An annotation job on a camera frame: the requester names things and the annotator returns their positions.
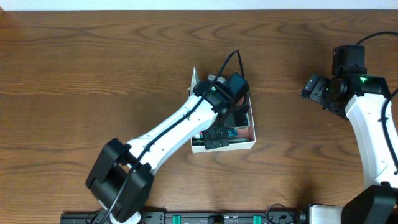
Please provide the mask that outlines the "Colgate toothpaste tube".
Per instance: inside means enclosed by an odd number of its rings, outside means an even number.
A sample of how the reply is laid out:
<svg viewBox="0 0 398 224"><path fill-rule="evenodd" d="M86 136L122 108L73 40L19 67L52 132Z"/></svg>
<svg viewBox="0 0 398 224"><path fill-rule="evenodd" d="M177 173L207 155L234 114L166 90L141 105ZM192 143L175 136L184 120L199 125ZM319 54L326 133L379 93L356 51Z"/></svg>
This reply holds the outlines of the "Colgate toothpaste tube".
<svg viewBox="0 0 398 224"><path fill-rule="evenodd" d="M226 132L228 133L227 136L229 138L235 138L238 136L237 130L235 128L227 128ZM199 132L198 134L194 135L194 139L203 139L203 132Z"/></svg>

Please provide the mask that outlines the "green white toothbrush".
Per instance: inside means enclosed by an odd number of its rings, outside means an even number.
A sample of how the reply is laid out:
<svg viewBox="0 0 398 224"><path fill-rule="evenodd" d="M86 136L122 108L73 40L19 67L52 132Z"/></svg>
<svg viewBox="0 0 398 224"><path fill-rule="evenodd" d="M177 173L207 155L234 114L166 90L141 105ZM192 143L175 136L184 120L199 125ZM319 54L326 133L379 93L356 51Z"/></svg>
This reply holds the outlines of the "green white toothbrush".
<svg viewBox="0 0 398 224"><path fill-rule="evenodd" d="M230 139L229 143L242 143L242 142L248 142L248 141L249 141L248 138L239 138L239 139ZM197 139L197 140L194 140L192 142L192 144L194 146L204 145L204 141Z"/></svg>

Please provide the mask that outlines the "white Pantene tube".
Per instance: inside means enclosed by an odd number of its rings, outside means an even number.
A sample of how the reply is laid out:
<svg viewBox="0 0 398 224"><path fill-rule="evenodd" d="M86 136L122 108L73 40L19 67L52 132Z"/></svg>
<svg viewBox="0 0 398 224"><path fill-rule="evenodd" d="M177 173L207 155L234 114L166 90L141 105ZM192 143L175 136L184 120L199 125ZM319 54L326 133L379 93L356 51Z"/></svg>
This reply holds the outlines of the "white Pantene tube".
<svg viewBox="0 0 398 224"><path fill-rule="evenodd" d="M193 68L192 79L190 82L190 89L193 90L196 84L200 81L199 76L197 74L196 67Z"/></svg>

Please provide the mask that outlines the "purple hand soap pump bottle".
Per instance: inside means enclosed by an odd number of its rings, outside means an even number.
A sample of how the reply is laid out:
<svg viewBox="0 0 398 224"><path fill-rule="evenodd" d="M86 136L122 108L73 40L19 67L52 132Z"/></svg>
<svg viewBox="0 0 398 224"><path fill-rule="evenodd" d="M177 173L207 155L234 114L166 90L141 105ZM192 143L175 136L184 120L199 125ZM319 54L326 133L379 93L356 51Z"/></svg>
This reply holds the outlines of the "purple hand soap pump bottle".
<svg viewBox="0 0 398 224"><path fill-rule="evenodd" d="M214 83L214 82L215 82L215 83L217 83L217 82L224 83L224 82L226 81L225 78L223 78L223 77L221 77L221 76L216 77L216 75L212 75L212 74L209 74L208 77L207 77L207 79L208 79L208 81L209 81L210 83Z"/></svg>

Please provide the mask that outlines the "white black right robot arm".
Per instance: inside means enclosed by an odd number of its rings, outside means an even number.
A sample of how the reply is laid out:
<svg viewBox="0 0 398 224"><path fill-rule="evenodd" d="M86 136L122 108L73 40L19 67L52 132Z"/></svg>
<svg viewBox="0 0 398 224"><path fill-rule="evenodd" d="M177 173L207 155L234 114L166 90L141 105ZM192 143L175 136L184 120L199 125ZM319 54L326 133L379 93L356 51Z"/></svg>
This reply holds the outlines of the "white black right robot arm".
<svg viewBox="0 0 398 224"><path fill-rule="evenodd" d="M313 74L300 95L350 122L364 173L359 195L342 207L311 205L303 222L397 223L397 132L385 78Z"/></svg>

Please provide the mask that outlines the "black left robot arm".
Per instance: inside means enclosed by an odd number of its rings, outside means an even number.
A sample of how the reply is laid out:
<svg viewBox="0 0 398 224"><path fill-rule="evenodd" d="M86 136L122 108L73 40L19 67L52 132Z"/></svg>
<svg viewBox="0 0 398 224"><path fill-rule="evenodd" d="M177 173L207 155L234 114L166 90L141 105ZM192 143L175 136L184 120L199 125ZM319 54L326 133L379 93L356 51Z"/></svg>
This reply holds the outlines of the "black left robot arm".
<svg viewBox="0 0 398 224"><path fill-rule="evenodd" d="M182 107L148 133L126 143L107 142L85 182L105 209L90 222L138 223L161 165L194 135L240 108L248 94L243 78L199 82Z"/></svg>

